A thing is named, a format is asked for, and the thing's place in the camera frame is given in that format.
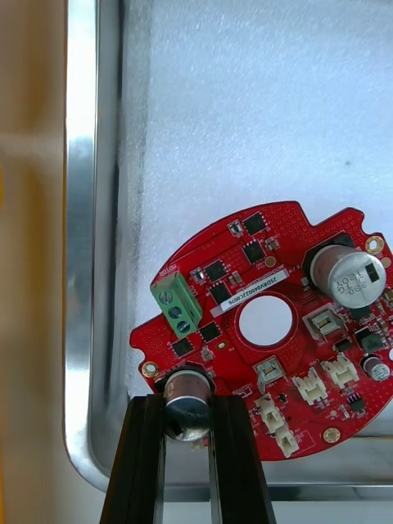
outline white foam sheet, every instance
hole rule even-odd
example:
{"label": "white foam sheet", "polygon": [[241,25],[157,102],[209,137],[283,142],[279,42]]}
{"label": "white foam sheet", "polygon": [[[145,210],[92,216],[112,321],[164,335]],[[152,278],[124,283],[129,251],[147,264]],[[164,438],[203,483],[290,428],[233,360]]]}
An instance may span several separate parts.
{"label": "white foam sheet", "polygon": [[131,0],[125,22],[130,330],[168,256],[248,206],[354,206],[393,245],[393,2]]}

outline white label sticker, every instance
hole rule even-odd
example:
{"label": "white label sticker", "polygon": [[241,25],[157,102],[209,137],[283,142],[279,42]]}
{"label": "white label sticker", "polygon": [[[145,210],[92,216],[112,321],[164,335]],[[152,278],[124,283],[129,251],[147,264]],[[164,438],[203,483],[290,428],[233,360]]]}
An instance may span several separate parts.
{"label": "white label sticker", "polygon": [[280,269],[280,271],[273,273],[273,275],[270,275],[266,278],[262,278],[262,280],[255,282],[255,284],[252,284],[251,286],[242,289],[236,295],[233,295],[231,296],[231,298],[228,298],[228,300],[226,300],[225,302],[222,302],[219,306],[222,311],[228,311],[228,309],[231,309],[235,305],[241,304],[242,302],[244,302],[244,300],[248,300],[253,295],[258,295],[262,291],[268,289],[268,287],[274,286],[275,284],[282,282],[282,280],[285,280],[286,278],[288,278],[288,276],[289,273],[286,269]]}

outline white connector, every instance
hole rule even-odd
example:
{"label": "white connector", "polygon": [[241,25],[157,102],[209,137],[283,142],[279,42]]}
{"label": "white connector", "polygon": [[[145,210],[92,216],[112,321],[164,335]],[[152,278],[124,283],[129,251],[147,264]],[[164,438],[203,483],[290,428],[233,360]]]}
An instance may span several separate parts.
{"label": "white connector", "polygon": [[328,397],[326,387],[314,368],[309,369],[307,377],[293,377],[292,381],[297,387],[303,400],[305,400],[310,406],[312,406],[316,400],[326,399]]}
{"label": "white connector", "polygon": [[260,408],[260,416],[266,424],[269,433],[274,433],[285,424],[285,420],[272,400],[258,399],[255,403]]}
{"label": "white connector", "polygon": [[299,444],[287,424],[276,430],[275,438],[286,459],[299,450]]}
{"label": "white connector", "polygon": [[346,387],[348,382],[359,380],[356,367],[343,354],[338,355],[337,360],[333,362],[321,362],[321,366],[341,390]]}

